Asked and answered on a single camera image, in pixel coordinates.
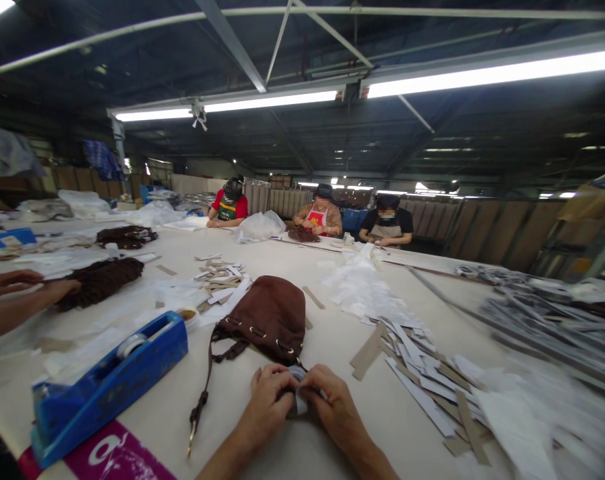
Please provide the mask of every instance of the pink label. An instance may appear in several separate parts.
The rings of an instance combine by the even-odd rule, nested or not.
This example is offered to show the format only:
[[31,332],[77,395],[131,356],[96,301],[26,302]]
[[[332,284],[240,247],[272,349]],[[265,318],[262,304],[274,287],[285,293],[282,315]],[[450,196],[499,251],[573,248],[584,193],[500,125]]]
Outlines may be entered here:
[[[19,459],[29,480],[39,475],[28,458],[31,447]],[[176,480],[134,435],[114,420],[64,458],[79,480]]]

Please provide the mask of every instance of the worker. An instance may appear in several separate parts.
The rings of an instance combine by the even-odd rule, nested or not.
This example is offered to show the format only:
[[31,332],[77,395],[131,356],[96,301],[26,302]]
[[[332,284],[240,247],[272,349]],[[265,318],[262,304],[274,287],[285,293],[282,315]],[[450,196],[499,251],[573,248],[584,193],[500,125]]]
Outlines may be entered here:
[[294,225],[312,230],[316,235],[336,237],[342,233],[340,210],[331,203],[334,189],[327,183],[316,187],[314,201],[307,203],[294,215]]
[[[28,290],[42,282],[43,276],[33,270],[0,273],[0,296]],[[0,336],[58,303],[68,293],[78,292],[80,288],[81,284],[76,280],[59,280],[47,283],[32,293],[0,300]]]
[[230,178],[218,190],[216,201],[209,209],[207,227],[238,227],[249,216],[249,204],[247,197],[243,195],[244,184],[245,177],[238,175]]
[[[385,454],[369,437],[347,384],[325,365],[313,367],[300,382],[282,365],[258,369],[251,379],[252,397],[236,428],[200,472],[198,480],[239,478],[245,467],[285,425],[295,405],[294,394],[281,392],[301,387],[300,394],[316,409],[338,448],[364,479],[398,479]],[[321,390],[326,400],[320,395]]]
[[397,249],[411,243],[414,221],[411,212],[399,205],[400,197],[380,195],[377,208],[367,214],[360,226],[360,240]]

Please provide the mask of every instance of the black shirt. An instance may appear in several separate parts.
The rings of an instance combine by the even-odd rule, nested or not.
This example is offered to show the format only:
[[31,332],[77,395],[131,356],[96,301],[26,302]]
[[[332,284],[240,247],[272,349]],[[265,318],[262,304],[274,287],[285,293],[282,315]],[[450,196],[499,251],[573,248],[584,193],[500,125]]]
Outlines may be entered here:
[[[378,209],[373,209],[371,212],[367,213],[367,216],[362,221],[360,228],[367,230],[367,233],[369,233],[374,228],[374,225],[376,225],[377,220]],[[414,219],[411,216],[411,212],[401,208],[396,210],[395,219],[391,219],[391,221],[380,219],[378,224],[381,227],[393,227],[394,225],[400,225],[400,230],[403,233],[413,233],[414,231]]]

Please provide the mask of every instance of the hand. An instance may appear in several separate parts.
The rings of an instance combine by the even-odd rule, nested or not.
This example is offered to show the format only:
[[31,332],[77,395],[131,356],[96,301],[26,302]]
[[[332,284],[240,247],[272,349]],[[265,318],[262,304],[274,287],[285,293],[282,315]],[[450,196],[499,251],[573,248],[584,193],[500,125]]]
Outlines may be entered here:
[[[325,365],[313,367],[301,382],[300,393],[311,403],[336,445],[351,459],[372,444],[360,420],[349,388]],[[322,390],[327,400],[318,392]]]
[[258,369],[251,379],[252,397],[232,436],[244,453],[254,455],[265,447],[283,428],[287,413],[296,402],[293,393],[298,382],[283,365],[267,365]]
[[43,282],[43,276],[34,270],[18,270],[0,273],[0,296],[27,290]]
[[80,292],[83,284],[78,280],[56,280],[46,283],[42,288],[36,291],[36,294],[44,295],[49,300],[50,305],[60,302],[68,293]]

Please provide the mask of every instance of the ceiling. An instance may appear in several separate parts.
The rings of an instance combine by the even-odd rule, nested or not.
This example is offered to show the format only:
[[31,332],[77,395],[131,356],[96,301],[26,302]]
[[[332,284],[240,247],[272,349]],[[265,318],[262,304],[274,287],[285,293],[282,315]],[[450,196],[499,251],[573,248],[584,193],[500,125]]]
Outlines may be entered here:
[[[221,9],[256,2],[219,0]],[[285,0],[259,6],[284,7]],[[366,7],[406,7],[365,1]],[[347,1],[307,1],[348,7]],[[453,0],[412,7],[458,8]],[[465,8],[605,11],[605,0],[472,1]],[[19,1],[0,17],[0,65],[116,28],[197,12],[193,0]],[[326,15],[376,67],[520,47],[605,30],[605,21]],[[227,17],[265,78],[282,15]],[[354,55],[307,15],[291,15],[270,86],[340,75]],[[0,75],[0,104],[40,111],[85,131],[111,130],[106,108],[255,91],[207,21],[114,38]],[[605,72],[408,96],[429,132],[397,98],[359,99],[211,114],[207,132],[189,119],[125,125],[126,143],[178,163],[235,158],[256,174],[420,179],[501,189],[573,187],[605,173]]]

